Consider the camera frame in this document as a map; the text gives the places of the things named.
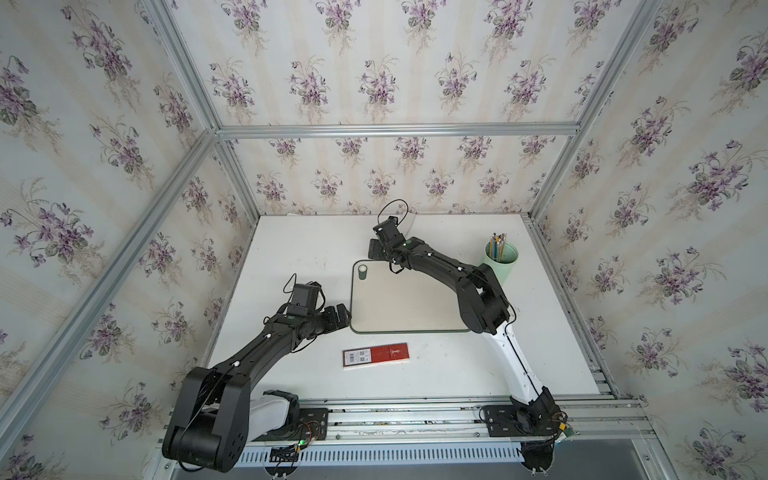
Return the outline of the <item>beige green-rimmed cutting board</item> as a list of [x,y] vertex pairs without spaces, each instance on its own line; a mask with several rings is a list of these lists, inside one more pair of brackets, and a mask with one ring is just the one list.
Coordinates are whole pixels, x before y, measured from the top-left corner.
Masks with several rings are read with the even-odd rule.
[[430,276],[390,271],[384,261],[353,266],[351,328],[358,334],[464,333],[457,296]]

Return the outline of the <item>mint green pencil cup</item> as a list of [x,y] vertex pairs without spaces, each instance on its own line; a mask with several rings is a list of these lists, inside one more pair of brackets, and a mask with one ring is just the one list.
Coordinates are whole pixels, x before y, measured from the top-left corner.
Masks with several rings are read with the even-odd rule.
[[487,256],[488,243],[484,248],[483,263],[488,265],[493,270],[499,283],[504,284],[506,280],[509,278],[511,271],[513,267],[516,265],[516,262],[519,258],[518,250],[514,244],[506,241],[502,261],[495,262]]

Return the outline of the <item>white speckled cleaver knife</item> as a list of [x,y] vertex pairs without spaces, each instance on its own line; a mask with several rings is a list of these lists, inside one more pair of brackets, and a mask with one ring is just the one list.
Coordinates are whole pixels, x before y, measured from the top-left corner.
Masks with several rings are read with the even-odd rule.
[[402,222],[399,225],[399,230],[403,234],[405,238],[410,237],[410,230],[416,220],[416,215],[408,215],[406,218],[402,220]]

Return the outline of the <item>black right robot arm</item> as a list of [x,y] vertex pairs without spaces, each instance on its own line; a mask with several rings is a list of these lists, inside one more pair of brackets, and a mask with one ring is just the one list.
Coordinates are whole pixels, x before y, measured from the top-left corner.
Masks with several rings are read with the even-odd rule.
[[500,360],[510,389],[513,425],[529,435],[557,435],[563,431],[567,415],[522,352],[512,331],[517,312],[492,268],[463,263],[418,237],[407,238],[399,225],[398,217],[390,216],[373,228],[376,238],[369,242],[369,258],[386,261],[394,274],[413,270],[452,290],[465,326],[482,335]]

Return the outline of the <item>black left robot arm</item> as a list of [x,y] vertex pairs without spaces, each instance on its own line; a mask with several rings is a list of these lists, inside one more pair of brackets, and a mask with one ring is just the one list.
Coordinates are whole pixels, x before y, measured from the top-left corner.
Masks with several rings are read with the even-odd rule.
[[162,455],[184,466],[230,471],[248,442],[254,387],[301,341],[344,329],[350,321],[343,304],[305,315],[280,308],[233,356],[212,368],[193,368],[182,382]]

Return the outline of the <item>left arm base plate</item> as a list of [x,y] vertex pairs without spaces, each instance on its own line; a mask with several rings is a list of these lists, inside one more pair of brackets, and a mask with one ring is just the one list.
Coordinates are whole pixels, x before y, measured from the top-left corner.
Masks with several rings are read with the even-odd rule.
[[254,441],[307,442],[325,440],[328,430],[329,410],[326,408],[301,408],[297,416],[289,416],[286,423],[275,430],[254,438]]

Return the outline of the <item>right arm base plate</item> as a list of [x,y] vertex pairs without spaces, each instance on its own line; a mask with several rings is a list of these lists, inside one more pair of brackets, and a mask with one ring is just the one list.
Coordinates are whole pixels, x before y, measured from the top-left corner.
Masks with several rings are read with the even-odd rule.
[[563,411],[534,413],[528,407],[513,405],[487,405],[480,410],[480,419],[490,437],[543,437],[557,438],[566,428],[567,415]]

